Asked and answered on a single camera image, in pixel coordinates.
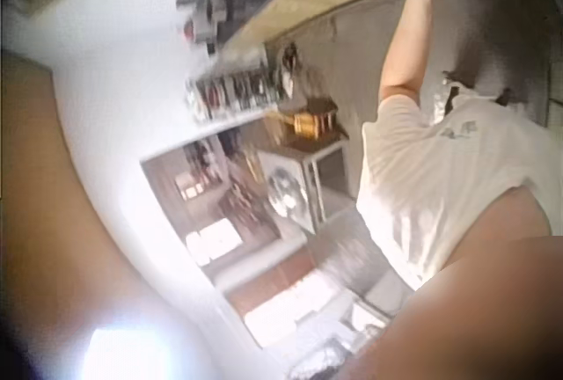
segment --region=window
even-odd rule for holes
[[[192,232],[186,236],[187,250],[200,267],[206,266],[242,243],[240,235],[229,219],[221,219],[199,232]]]
[[[254,339],[267,347],[294,332],[299,320],[321,310],[337,291],[335,283],[313,270],[291,288],[246,313],[245,324]]]

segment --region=person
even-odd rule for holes
[[[384,61],[377,121],[362,127],[357,208],[414,290],[492,245],[563,234],[563,153],[547,131],[460,93],[443,121],[420,109],[434,0],[406,0]]]

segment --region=white wall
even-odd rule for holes
[[[228,378],[282,378],[240,318],[189,258],[140,162],[217,130],[195,124],[183,100],[203,50],[157,31],[55,67],[63,131],[94,208],[143,276],[202,330]]]

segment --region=floor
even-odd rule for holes
[[[350,136],[350,192],[356,195],[362,163],[361,128],[377,117],[378,78],[404,0],[363,0],[299,27],[274,44],[275,53],[294,40],[314,80],[301,91],[329,94]],[[531,119],[545,123],[548,44],[541,15],[523,0],[436,0],[435,26],[421,107],[433,118],[434,103],[448,91],[442,71],[483,93],[510,87]],[[310,238],[319,265],[364,294],[388,270],[385,258],[353,209]]]

